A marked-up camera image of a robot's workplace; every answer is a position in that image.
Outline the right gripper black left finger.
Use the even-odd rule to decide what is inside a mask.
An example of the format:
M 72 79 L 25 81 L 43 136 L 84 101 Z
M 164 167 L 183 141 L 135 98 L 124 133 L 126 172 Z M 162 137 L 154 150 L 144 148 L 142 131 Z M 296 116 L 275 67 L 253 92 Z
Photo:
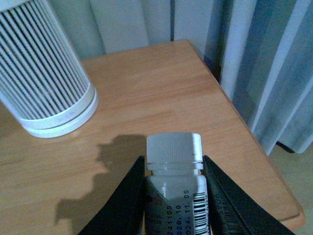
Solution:
M 145 159 L 139 156 L 81 235 L 140 235 L 145 207 Z

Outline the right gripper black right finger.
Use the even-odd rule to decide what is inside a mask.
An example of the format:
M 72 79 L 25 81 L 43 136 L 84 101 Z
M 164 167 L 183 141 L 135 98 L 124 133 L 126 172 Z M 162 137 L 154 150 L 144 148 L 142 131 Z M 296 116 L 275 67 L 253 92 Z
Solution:
M 292 235 L 208 156 L 203 156 L 209 222 L 214 235 Z

